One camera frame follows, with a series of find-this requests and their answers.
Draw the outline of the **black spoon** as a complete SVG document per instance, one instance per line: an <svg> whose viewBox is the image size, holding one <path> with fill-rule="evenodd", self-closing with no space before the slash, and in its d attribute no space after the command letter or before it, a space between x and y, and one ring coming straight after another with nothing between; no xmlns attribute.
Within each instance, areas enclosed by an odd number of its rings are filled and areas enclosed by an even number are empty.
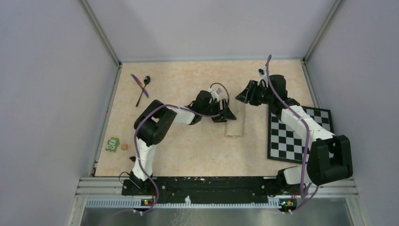
<svg viewBox="0 0 399 226"><path fill-rule="evenodd" d="M144 93L144 91L145 91L145 88L146 88L146 86L147 86L150 82L151 82L151 77L150 77L150 76L145 76L145 78L144 78L144 86L143 86L143 88L142 88L142 92L141 92L141 94L140 94L140 97L139 97L139 99L137 100L136 107L138 107L138 105L139 105L139 103L140 103L140 101L141 101L141 98L142 98L142 96L143 96L143 93Z"/></svg>

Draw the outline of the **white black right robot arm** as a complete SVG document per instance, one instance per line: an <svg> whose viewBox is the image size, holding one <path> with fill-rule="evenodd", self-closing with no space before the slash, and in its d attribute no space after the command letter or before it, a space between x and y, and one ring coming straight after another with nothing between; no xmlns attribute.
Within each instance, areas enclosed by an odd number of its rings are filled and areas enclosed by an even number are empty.
<svg viewBox="0 0 399 226"><path fill-rule="evenodd" d="M278 171L276 188L280 193L290 193L295 185L321 186L352 177L349 138L320 126L299 102L288 97L284 76L264 75L260 81L250 80L235 99L253 106L268 105L271 113L301 139L302 165Z"/></svg>

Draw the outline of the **cream cloth napkin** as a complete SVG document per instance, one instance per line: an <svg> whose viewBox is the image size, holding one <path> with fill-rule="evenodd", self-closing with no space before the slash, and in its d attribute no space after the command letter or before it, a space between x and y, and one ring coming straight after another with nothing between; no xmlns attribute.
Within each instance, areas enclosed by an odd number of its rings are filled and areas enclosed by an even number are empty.
<svg viewBox="0 0 399 226"><path fill-rule="evenodd" d="M228 120L226 122L224 136L230 139L244 137L246 105L241 102L234 102L229 107L236 116L236 120Z"/></svg>

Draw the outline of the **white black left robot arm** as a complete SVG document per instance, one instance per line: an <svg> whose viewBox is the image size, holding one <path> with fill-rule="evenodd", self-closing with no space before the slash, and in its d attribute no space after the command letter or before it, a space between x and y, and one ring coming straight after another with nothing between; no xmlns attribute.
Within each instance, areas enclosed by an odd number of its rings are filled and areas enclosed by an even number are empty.
<svg viewBox="0 0 399 226"><path fill-rule="evenodd" d="M157 145L165 138L174 123L195 125L203 117L213 122L227 122L237 117L229 109L226 98L219 99L221 90L202 90L190 104L179 107L166 105L153 100L134 123L136 163L130 172L129 180L139 194L150 191L149 178L153 175L153 159Z"/></svg>

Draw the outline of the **iridescent purple knife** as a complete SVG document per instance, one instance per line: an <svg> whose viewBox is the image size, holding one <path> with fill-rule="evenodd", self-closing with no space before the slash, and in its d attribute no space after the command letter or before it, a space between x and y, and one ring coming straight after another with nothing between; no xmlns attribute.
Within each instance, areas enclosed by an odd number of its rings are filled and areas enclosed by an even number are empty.
<svg viewBox="0 0 399 226"><path fill-rule="evenodd" d="M135 76L134 74L131 74L132 78L135 80L135 82L137 83L137 85L142 89L144 86L144 82L141 82L139 80L139 78L137 76ZM144 94L147 98L149 98L149 93L148 91L145 89Z"/></svg>

